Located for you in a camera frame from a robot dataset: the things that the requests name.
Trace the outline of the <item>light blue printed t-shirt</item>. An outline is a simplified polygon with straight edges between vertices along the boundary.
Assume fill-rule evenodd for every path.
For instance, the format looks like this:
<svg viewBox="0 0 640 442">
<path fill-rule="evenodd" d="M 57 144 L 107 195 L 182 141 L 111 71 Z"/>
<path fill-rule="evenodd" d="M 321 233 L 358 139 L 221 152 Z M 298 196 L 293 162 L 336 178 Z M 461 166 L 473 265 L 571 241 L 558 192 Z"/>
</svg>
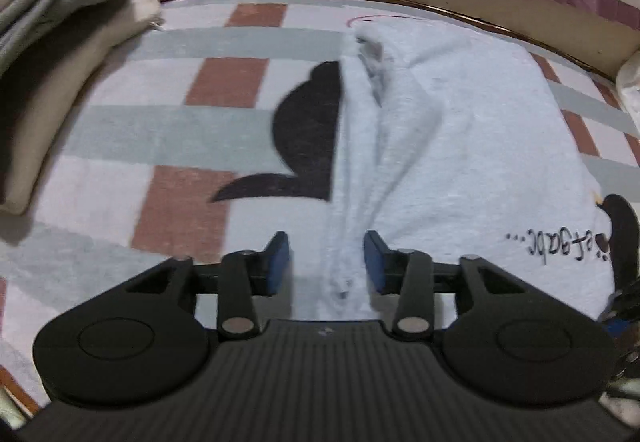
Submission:
<svg viewBox="0 0 640 442">
<path fill-rule="evenodd" d="M 316 317 L 382 319 L 364 267 L 374 230 L 439 262 L 473 254 L 595 318 L 615 291 L 606 244 L 631 208 L 606 207 L 538 63 L 523 47 L 442 21 L 354 22 L 340 61 L 303 95 L 340 99 L 312 144 L 280 110 L 288 176 L 247 176 L 218 199 L 309 194 L 330 203 Z"/>
</svg>

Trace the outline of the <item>stack of folded clothes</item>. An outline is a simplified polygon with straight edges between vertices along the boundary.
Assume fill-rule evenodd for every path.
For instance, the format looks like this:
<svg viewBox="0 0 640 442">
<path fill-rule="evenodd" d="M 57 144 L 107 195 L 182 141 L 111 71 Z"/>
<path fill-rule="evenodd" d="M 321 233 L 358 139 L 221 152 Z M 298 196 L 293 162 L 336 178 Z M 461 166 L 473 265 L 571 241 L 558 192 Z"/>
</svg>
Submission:
<svg viewBox="0 0 640 442">
<path fill-rule="evenodd" d="M 160 17 L 160 0 L 1 0 L 1 209 L 29 207 L 82 87 L 111 50 Z"/>
</svg>

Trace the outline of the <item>plaid bed sheet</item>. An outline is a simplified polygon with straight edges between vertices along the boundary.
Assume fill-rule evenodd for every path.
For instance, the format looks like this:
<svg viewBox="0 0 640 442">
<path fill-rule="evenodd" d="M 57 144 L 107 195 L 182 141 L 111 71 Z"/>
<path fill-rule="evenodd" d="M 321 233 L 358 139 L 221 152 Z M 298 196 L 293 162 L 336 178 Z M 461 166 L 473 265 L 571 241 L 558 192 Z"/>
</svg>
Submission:
<svg viewBox="0 0 640 442">
<path fill-rule="evenodd" d="M 359 0 L 183 0 L 114 50 L 68 115 L 29 211 L 1 218 L 1 364 L 33 406 L 58 314 L 171 256 L 215 262 L 288 233 L 264 318 L 317 316 L 343 34 L 426 20 Z"/>
</svg>

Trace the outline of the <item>white crumpled garment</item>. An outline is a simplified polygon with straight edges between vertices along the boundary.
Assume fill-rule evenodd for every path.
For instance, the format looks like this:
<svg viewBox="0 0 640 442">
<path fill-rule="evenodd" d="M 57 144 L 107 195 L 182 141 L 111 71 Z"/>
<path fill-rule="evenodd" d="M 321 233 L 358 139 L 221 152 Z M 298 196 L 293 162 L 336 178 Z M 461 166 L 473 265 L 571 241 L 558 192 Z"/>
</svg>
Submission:
<svg viewBox="0 0 640 442">
<path fill-rule="evenodd" d="M 617 95 L 640 128 L 640 52 L 635 52 L 618 70 L 615 80 Z"/>
</svg>

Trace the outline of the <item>beige wooden headboard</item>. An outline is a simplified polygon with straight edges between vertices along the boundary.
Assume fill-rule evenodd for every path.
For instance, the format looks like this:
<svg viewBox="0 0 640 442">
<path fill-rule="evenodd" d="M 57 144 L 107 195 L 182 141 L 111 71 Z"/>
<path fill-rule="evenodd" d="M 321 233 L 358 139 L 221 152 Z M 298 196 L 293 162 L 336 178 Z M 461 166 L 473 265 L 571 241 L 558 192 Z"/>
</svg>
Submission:
<svg viewBox="0 0 640 442">
<path fill-rule="evenodd" d="M 639 32 L 551 0 L 363 0 L 425 9 L 548 49 L 611 78 L 639 50 Z"/>
</svg>

